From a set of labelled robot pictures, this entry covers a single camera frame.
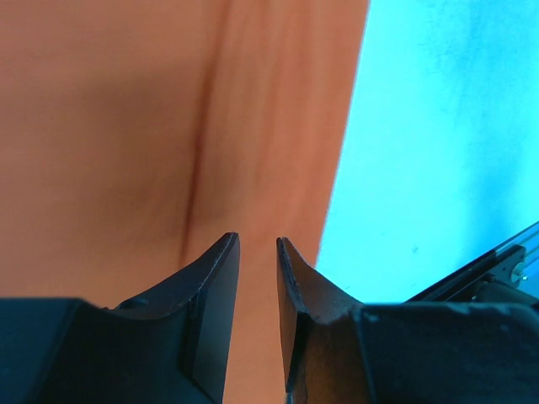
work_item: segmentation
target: orange wall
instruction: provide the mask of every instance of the orange wall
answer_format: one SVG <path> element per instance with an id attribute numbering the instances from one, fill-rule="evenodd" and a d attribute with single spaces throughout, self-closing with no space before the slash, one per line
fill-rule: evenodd
<path id="1" fill-rule="evenodd" d="M 225 402 L 281 402 L 275 238 L 314 261 L 366 2 L 3 2 L 0 295 L 114 306 L 239 231 Z"/>

